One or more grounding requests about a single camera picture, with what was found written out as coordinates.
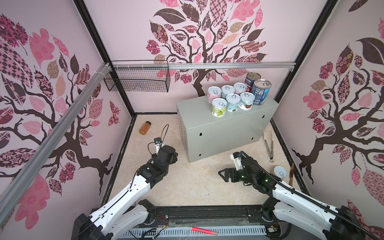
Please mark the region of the green label can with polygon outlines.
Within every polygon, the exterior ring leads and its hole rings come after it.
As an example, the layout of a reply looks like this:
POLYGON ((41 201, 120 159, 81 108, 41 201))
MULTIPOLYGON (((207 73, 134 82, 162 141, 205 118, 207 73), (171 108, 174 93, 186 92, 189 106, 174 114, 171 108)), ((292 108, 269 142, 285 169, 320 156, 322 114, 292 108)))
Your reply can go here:
POLYGON ((215 117, 223 117, 227 110, 227 101, 222 98, 216 98, 212 101, 212 115, 215 117))

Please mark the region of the teal can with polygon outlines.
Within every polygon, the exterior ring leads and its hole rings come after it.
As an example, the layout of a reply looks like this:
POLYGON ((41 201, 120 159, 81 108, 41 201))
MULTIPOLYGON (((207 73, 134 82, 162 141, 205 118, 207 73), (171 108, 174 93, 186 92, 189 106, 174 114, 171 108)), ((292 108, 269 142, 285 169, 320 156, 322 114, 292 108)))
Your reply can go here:
POLYGON ((241 97, 238 94, 228 94, 226 96, 227 112, 236 112, 241 103, 241 97))
POLYGON ((221 89, 222 89, 222 94, 221 94, 222 99, 226 99, 227 95, 234 94, 236 92, 235 88, 230 85, 224 85, 222 86, 221 89))
POLYGON ((255 95, 249 92, 244 92, 240 94, 241 102, 239 108, 244 111, 248 111, 252 108, 255 100, 255 95))

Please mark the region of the pink can white lid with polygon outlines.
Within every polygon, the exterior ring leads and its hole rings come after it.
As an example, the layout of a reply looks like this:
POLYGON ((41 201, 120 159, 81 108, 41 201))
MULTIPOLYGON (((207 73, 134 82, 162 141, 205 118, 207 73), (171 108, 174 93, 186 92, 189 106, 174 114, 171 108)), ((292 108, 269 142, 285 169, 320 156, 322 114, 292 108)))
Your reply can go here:
POLYGON ((237 95, 241 95, 241 93, 248 91, 248 86, 244 83, 235 83, 233 87, 235 89, 235 94, 237 95))

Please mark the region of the blue label tall can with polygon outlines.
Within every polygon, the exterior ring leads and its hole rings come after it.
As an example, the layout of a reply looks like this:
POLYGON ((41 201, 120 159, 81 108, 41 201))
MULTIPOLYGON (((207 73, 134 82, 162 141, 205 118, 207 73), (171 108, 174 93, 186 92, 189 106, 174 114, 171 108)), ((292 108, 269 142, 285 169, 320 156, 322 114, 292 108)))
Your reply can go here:
POLYGON ((260 79, 254 81, 251 93, 255 96, 254 105, 262 105, 266 100, 272 84, 268 80, 260 79))

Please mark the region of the la sicilia tomato can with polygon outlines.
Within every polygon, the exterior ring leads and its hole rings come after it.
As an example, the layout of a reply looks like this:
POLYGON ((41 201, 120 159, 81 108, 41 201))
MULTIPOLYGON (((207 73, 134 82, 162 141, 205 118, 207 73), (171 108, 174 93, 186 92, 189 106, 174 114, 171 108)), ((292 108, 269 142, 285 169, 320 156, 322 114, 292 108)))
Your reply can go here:
POLYGON ((255 72, 247 73, 245 78, 245 85, 247 86, 247 92, 250 92, 254 85, 254 82, 260 79, 261 79, 261 75, 259 73, 255 73, 255 72))

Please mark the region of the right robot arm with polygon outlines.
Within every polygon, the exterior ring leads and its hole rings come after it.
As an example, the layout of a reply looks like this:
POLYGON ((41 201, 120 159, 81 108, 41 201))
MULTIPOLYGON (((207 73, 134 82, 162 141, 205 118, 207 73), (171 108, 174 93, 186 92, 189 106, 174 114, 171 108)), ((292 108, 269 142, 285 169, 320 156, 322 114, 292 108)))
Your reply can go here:
POLYGON ((364 240, 378 237, 363 227, 346 206, 336 208, 302 193, 269 173, 245 152, 231 155, 234 168, 218 172, 225 182, 242 182, 268 196, 256 215, 264 221, 287 222, 321 240, 364 240))

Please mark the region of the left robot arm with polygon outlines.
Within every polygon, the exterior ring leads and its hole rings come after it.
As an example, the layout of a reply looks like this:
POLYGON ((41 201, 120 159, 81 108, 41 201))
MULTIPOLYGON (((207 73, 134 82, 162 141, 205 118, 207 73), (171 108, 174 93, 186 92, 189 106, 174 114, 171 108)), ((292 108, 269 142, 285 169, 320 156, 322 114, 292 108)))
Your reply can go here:
POLYGON ((137 225, 153 223, 157 208, 148 200, 134 203, 163 180, 177 157, 173 147, 161 147, 114 198, 89 216, 81 214, 76 218, 71 239, 116 240, 137 225))

